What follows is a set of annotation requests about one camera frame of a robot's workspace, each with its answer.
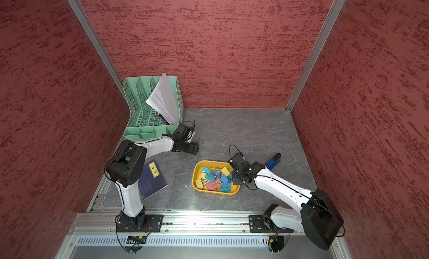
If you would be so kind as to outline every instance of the yellow tray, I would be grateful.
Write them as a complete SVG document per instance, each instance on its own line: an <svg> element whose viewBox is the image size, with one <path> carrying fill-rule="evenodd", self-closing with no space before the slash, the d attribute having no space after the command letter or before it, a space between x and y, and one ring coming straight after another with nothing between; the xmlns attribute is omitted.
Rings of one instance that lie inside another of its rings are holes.
<svg viewBox="0 0 429 259"><path fill-rule="evenodd" d="M199 192L206 192L206 193L213 193L213 194L220 194L220 195L228 195L228 196L232 196L235 193L237 193L240 190L240 186L237 185L233 185L231 184L231 191L230 192L217 192L217 191L210 191L207 189L206 186L203 187L203 189L198 189L196 187L195 181L201 179L201 172L202 172L202 168L206 167L206 168L210 168L210 167L226 167L229 172L232 172L234 169L231 167L231 165L229 165L227 162L220 162L220 161L210 161L210 160L201 160L200 162L198 162L195 165L195 169L193 171L193 176L192 176L192 186L195 188L196 191Z"/></svg>

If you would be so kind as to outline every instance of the black motor joint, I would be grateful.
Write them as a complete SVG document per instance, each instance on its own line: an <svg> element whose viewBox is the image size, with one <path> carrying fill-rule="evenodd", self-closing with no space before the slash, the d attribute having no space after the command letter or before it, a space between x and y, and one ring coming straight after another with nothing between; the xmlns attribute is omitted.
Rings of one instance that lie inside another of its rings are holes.
<svg viewBox="0 0 429 259"><path fill-rule="evenodd" d="M231 172L233 176L233 185L245 184L252 190L258 189L254 178L260 170L265 168L265 165L258 162L254 162L250 165L250 163L244 159L242 153L236 153L228 162L234 169Z"/></svg>
<svg viewBox="0 0 429 259"><path fill-rule="evenodd" d="M192 138L195 132L194 127L188 127L183 124L179 124L176 131L171 135L167 135L174 140L173 152L185 152L188 154L195 155L198 152L199 144L196 142L188 142Z"/></svg>

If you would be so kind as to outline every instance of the black cable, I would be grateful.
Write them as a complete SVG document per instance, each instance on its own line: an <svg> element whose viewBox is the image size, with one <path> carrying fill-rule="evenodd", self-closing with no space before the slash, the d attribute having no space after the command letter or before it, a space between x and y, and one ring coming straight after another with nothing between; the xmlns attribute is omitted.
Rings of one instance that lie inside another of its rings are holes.
<svg viewBox="0 0 429 259"><path fill-rule="evenodd" d="M273 240L273 242L274 241L277 241L277 235L278 235L278 233L279 232L277 232L275 235L273 235L273 236L270 236L270 237L268 237L268 241L271 239L271 238L274 238L275 237L275 240ZM287 236L287 240L284 242L284 245L283 245L283 248L282 248L282 250L286 247L286 244L289 242L289 239L290 239L290 232L289 232L289 235Z"/></svg>
<svg viewBox="0 0 429 259"><path fill-rule="evenodd" d="M270 236L268 239L276 237L279 233L280 233L280 229L277 231L277 233L275 235Z"/></svg>
<svg viewBox="0 0 429 259"><path fill-rule="evenodd" d="M107 163L106 163L106 165L104 166L104 176L106 176L106 178L107 179L109 179L112 183L114 183L118 188L119 188L119 194L121 195L121 199L122 199L122 202L124 203L124 196L122 195L122 191L121 191L121 187L119 186L119 184L117 184L116 182L114 182L111 178L109 178L109 176L107 176L107 167L108 167L108 165L110 165L110 163L111 163L111 161L112 161L112 159L115 157L115 155L117 155L117 154L119 154L120 152L123 152L125 149L127 149L127 148L132 148L134 145L136 145L137 143L133 143L132 145L127 145L126 147L124 147L124 148L122 148L121 150L119 150L118 152L116 152L114 155L112 155L111 156L111 158L107 161ZM124 251L126 251L128 254L129 253L131 253L131 252L133 252L132 251L132 247L134 246L131 246L131 249L130 250L127 250L122 244L121 244L121 241L119 240L119 237L118 237L118 219L119 219L119 217L120 217L120 215L121 214L118 214L116 217L115 217L115 233L116 233L116 239L118 240L118 242L119 242L119 245L122 247L122 249L124 250Z"/></svg>
<svg viewBox="0 0 429 259"><path fill-rule="evenodd" d="M193 130L193 132L190 134L190 136L188 137L188 138L185 138L185 140L184 141L188 141L188 140L190 140L191 138L192 138L192 136L193 136L193 133L195 132L195 129Z"/></svg>
<svg viewBox="0 0 429 259"><path fill-rule="evenodd" d="M328 210L327 208L325 208L325 207L324 207L322 204L320 204L319 202L315 201L315 200L314 200L314 199L312 199L312 198L307 197L307 196L306 196L306 195L304 195L303 193L300 193L300 192L296 191L296 190L295 190L295 189L293 189L292 187L288 186L287 184L283 183L282 181L279 181L279 180L277 180L277 179L274 179L273 177L264 176L264 175L258 175L258 176L260 176L260 177L266 177L266 178L269 178L269 179L271 179L271 180L277 181L277 182L281 183L282 185L284 185L284 186L288 187L288 188L289 188L289 189L291 189L292 191L294 191L294 192L296 192L296 193L298 193L298 194L300 194L300 195L302 195L302 196L304 196L304 197L308 198L309 200L313 201L314 203L316 203L316 204L317 204L317 205L319 205L320 207L324 208L325 210L327 210L327 211L332 215L332 217L335 217L335 218L336 218L336 219L338 219L338 221L340 221L340 223L341 223L341 227L343 228L343 231L344 231L344 232L343 232L343 234L342 234L341 236L336 236L336 237L338 237L338 238L342 238L342 237L346 234L346 228L344 227L344 223L340 220L340 218L338 218L334 213L332 213L330 210Z"/></svg>
<svg viewBox="0 0 429 259"><path fill-rule="evenodd" d="M138 247L139 249L138 249L137 251L139 251L139 250L140 250L140 248L141 248L141 247L140 247L140 244L135 243L135 244L133 244L133 245L131 246L130 253L136 253L136 252L137 252L137 251L136 251L136 252L133 252L133 251L132 251L132 248L133 248L135 245L138 245L138 246L139 246L139 247Z"/></svg>
<svg viewBox="0 0 429 259"><path fill-rule="evenodd" d="M240 152L240 150L237 148L237 146L235 146L234 144L230 144L229 145L229 159L231 159L231 146L235 147L237 149L237 151L240 153L241 156L243 156L243 153Z"/></svg>
<svg viewBox="0 0 429 259"><path fill-rule="evenodd" d="M247 184L246 184L246 183L245 183L244 185L245 185L247 188L249 188L250 190L253 190L253 191L256 191L256 190L258 190L258 189L259 189L259 187L258 187L258 188L256 188L256 189L254 189L254 188L250 188L250 187L248 187L248 186L247 186Z"/></svg>
<svg viewBox="0 0 429 259"><path fill-rule="evenodd" d="M192 122L192 121L189 121L189 120L187 120L187 121L183 121L182 123L185 123L185 122L191 122L192 123L192 125L193 125L193 127L195 128L195 120Z"/></svg>

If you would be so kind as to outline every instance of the mounting plate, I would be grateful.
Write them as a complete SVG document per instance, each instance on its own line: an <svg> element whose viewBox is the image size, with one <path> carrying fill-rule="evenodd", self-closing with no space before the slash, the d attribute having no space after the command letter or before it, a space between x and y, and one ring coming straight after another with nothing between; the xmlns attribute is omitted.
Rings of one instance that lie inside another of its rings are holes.
<svg viewBox="0 0 429 259"><path fill-rule="evenodd" d="M117 225L117 232L149 232L150 228L151 228L151 232L153 233L159 233L159 231L161 230L161 226L162 226L162 219L164 218L164 215L160 215L160 214L146 214L146 227L143 228L143 230L136 230L133 229L132 227L128 227L126 223L124 223L124 220L119 217L118 220L118 225Z"/></svg>
<svg viewBox="0 0 429 259"><path fill-rule="evenodd" d="M273 233L271 230L267 229L264 225L264 218L262 215L249 215L249 228L251 233ZM293 233L292 229L281 228L280 233Z"/></svg>
<svg viewBox="0 0 429 259"><path fill-rule="evenodd" d="M240 174L237 171L232 171L231 175L233 176L233 185L241 185L244 184L243 178L240 176Z"/></svg>

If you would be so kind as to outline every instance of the aluminum frame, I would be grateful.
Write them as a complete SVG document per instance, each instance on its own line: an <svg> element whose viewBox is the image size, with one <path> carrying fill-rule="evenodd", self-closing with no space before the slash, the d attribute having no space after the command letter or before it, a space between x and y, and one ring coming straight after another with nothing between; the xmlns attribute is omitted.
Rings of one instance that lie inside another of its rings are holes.
<svg viewBox="0 0 429 259"><path fill-rule="evenodd" d="M126 128L124 128L124 131L122 132L121 139L119 140L118 144L116 145L115 150L117 150L119 145L121 144L121 142L123 140L125 140L125 138L124 138L125 130L126 130ZM100 200L100 199L106 198L107 191L109 190L110 185L111 185L111 181L109 179L107 179L106 176L103 174L103 176L101 177L101 180L98 184L97 190L95 190L94 195L92 196L92 199L89 202L88 207L86 208L87 213L89 213L94 208L104 209L104 206L102 206L104 203L104 200Z"/></svg>
<svg viewBox="0 0 429 259"><path fill-rule="evenodd" d="M95 29L92 26L88 16L86 15L86 12L83 9L81 3L79 2L79 0L67 0L67 2L69 3L76 17L78 18L80 24L82 25L83 29L85 30L86 34L88 35L89 39L94 45L95 50L98 52L98 55L100 56L104 65L109 71L111 78L115 82L116 86L118 86L119 91L121 92L122 96L126 101L124 89L122 88L123 81L121 79L121 76L117 72L115 65L113 64L112 60L109 57L109 54L107 53L106 49L101 43L101 40L98 37L97 32L95 32Z"/></svg>
<svg viewBox="0 0 429 259"><path fill-rule="evenodd" d="M331 8L329 9L328 15L326 16L322 29L320 29L319 36L316 39L316 42L314 43L314 47L311 50L310 56L308 57L307 63L305 64L303 73L301 74L301 77L297 82L297 86L293 90L292 96L290 97L290 100L287 103L287 106L285 108L286 110L292 111L293 106L295 106L295 103L297 102L298 97L304 88L304 85L308 79L308 76L310 75L311 70L313 69L313 66L316 63L319 57L319 54L323 49L323 46L325 45L325 42L332 30L332 27L335 24L335 21L338 18L338 15L340 14L340 11L345 1L346 0L334 0L332 2Z"/></svg>
<svg viewBox="0 0 429 259"><path fill-rule="evenodd" d="M69 234L58 251L55 259L70 258L73 249L78 246L81 236L106 237L116 235L115 217L120 208L92 211L90 213L79 213L71 225ZM265 238L271 233L250 233L249 215L260 215L260 212L249 211L189 211L189 210L157 210L146 211L147 214L164 215L161 231L151 233L156 238L167 238L171 236L262 236ZM303 235L302 232L294 232L291 235ZM123 239L129 233L118 233ZM335 238L331 246L337 259L351 259L347 246L343 239Z"/></svg>

